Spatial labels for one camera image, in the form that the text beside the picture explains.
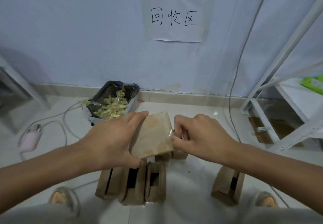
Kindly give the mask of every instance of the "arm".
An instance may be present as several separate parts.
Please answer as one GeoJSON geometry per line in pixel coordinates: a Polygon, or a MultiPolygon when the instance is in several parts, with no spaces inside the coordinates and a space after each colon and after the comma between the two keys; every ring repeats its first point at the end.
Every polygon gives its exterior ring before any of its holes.
{"type": "Polygon", "coordinates": [[[31,196],[80,175],[117,166],[137,168],[130,140],[148,112],[95,125],[75,144],[0,169],[0,214],[31,196]]]}
{"type": "Polygon", "coordinates": [[[175,117],[174,147],[272,185],[323,215],[323,167],[242,144],[205,115],[175,117]]]}

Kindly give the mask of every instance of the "baseboard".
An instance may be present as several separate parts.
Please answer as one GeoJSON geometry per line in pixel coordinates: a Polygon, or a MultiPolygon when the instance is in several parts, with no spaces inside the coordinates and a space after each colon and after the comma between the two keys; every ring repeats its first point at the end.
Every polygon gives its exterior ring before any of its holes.
{"type": "MultiPolygon", "coordinates": [[[[37,91],[45,95],[69,97],[93,97],[100,88],[65,84],[31,84],[37,91]]],[[[197,106],[229,107],[229,97],[212,94],[179,94],[169,91],[140,91],[139,100],[154,103],[171,103],[197,106]]],[[[240,108],[245,97],[232,97],[231,107],[240,108]]]]}

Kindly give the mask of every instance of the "person's left hand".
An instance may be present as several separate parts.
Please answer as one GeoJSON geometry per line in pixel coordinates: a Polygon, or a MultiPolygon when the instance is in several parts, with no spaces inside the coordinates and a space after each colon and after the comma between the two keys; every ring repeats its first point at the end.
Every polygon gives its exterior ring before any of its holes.
{"type": "Polygon", "coordinates": [[[139,123],[148,111],[135,113],[96,124],[75,147],[85,154],[87,171],[111,169],[118,166],[138,168],[141,159],[131,156],[129,144],[139,123]]]}

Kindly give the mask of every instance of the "cardboard box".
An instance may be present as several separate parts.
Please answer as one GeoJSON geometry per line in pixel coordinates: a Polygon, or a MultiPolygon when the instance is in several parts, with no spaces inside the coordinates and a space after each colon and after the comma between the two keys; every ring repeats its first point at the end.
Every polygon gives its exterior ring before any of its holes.
{"type": "Polygon", "coordinates": [[[101,199],[118,197],[122,173],[122,167],[101,171],[95,195],[101,199]]]}
{"type": "Polygon", "coordinates": [[[228,206],[240,201],[244,173],[222,166],[213,183],[211,196],[228,206]]]}
{"type": "Polygon", "coordinates": [[[172,124],[167,112],[148,115],[139,125],[129,151],[137,158],[147,158],[173,151],[172,124]]]}
{"type": "Polygon", "coordinates": [[[172,152],[159,154],[155,156],[155,162],[169,162],[171,158],[172,158],[172,152]]]}
{"type": "Polygon", "coordinates": [[[164,163],[148,163],[145,201],[162,203],[166,199],[166,166],[164,163]]]}
{"type": "Polygon", "coordinates": [[[139,169],[124,168],[119,202],[123,205],[143,205],[147,165],[140,166],[139,169]]]}
{"type": "Polygon", "coordinates": [[[188,153],[182,151],[182,150],[174,150],[172,151],[172,159],[177,159],[177,160],[185,160],[188,156],[188,153]]]}

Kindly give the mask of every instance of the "paper sign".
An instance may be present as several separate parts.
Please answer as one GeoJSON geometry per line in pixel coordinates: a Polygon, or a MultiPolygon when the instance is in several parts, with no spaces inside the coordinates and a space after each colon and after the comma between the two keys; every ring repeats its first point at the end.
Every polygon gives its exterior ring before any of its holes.
{"type": "Polygon", "coordinates": [[[153,40],[201,42],[203,0],[151,0],[153,40]]]}

